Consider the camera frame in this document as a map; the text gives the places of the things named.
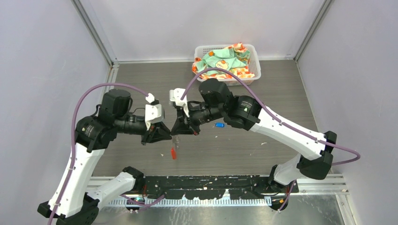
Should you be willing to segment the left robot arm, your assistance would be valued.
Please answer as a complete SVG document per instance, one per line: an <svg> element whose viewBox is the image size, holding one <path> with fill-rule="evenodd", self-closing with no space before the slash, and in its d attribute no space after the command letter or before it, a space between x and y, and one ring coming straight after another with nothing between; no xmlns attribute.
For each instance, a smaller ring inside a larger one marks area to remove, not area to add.
<svg viewBox="0 0 398 225"><path fill-rule="evenodd" d="M131 94L111 89L94 114L76 122L68 165L53 197L38 206L39 214L59 225L90 225L118 196L129 191L139 194L145 189L144 174L131 166L100 187L87 188L97 163L118 134L138 135L142 145L171 139L163 123L164 108L152 94L145 99L145 114L138 116L130 111Z"/></svg>

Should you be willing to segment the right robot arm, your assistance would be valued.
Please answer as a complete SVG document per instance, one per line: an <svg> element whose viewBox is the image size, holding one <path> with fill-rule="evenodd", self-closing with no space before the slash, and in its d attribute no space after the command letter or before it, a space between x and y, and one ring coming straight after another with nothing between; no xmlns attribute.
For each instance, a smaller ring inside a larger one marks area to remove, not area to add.
<svg viewBox="0 0 398 225"><path fill-rule="evenodd" d="M273 192L281 192L300 177L323 180L329 173L332 144L337 139L334 132L315 132L277 116L253 97L233 95L225 83L214 78L200 84L202 102L187 101L182 96L184 92L181 88L169 92L170 102L177 111L172 135L198 135L200 125L223 119L233 128L266 135L298 153L286 163L272 167L268 187Z"/></svg>

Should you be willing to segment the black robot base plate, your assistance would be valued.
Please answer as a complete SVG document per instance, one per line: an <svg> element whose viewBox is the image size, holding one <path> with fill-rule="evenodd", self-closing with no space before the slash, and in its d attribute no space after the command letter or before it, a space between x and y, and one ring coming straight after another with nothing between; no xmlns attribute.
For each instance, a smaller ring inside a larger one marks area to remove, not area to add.
<svg viewBox="0 0 398 225"><path fill-rule="evenodd" d="M230 199L260 199L277 194L286 195L288 186L273 184L268 176L219 175L219 176L146 176L134 187L136 193L156 199L169 200L221 199L228 193Z"/></svg>

